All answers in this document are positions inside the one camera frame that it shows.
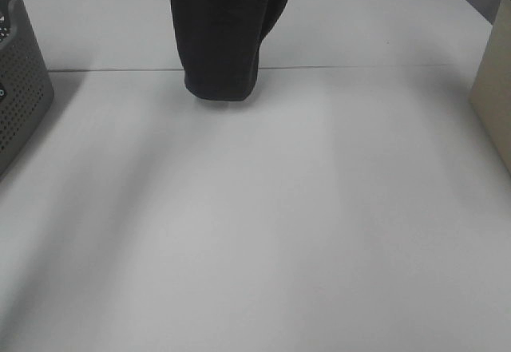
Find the table surface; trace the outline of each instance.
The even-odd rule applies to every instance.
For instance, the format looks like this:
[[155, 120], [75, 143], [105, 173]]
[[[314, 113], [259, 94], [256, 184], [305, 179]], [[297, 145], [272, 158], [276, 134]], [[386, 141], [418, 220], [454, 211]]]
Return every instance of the table surface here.
[[243, 104], [186, 92], [168, 0], [26, 4], [59, 71], [0, 183], [2, 352], [510, 350], [464, 0], [291, 0]]

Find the black cloth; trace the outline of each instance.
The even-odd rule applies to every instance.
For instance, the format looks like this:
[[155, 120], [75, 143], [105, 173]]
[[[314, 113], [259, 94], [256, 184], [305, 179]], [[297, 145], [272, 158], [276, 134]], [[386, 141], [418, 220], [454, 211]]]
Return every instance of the black cloth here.
[[185, 84], [197, 97], [242, 101], [256, 84], [259, 47], [287, 0], [171, 0]]

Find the gray plastic basket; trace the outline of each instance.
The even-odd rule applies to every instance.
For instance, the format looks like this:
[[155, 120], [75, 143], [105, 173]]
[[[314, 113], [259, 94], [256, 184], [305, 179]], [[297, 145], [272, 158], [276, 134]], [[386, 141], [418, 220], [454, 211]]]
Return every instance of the gray plastic basket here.
[[45, 62], [22, 0], [0, 0], [0, 175], [53, 100]]

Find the white tabletop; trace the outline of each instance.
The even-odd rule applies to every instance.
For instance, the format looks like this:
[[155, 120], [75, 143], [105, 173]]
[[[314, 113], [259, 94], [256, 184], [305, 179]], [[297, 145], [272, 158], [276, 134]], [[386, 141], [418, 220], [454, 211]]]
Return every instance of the white tabletop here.
[[[179, 69], [169, 0], [26, 0], [51, 69]], [[465, 0], [291, 0], [263, 67], [479, 62], [490, 25]]]
[[[264, 61], [338, 67], [264, 69], [227, 104], [147, 71], [174, 67], [162, 31], [125, 51], [80, 35], [71, 2], [50, 23], [54, 1], [27, 0], [50, 66], [141, 71], [52, 73], [0, 183], [0, 350], [508, 352], [511, 179], [467, 101], [489, 25], [463, 0], [397, 1], [351, 2], [374, 23], [356, 45], [334, 7], [294, 0]], [[327, 22], [295, 37], [307, 18]], [[42, 31], [58, 23], [69, 51]]]

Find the cardboard box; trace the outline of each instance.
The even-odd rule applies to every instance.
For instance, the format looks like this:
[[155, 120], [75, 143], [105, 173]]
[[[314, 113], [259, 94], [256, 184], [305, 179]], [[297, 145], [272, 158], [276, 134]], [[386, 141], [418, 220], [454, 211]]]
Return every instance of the cardboard box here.
[[511, 0], [502, 0], [470, 101], [511, 172]]

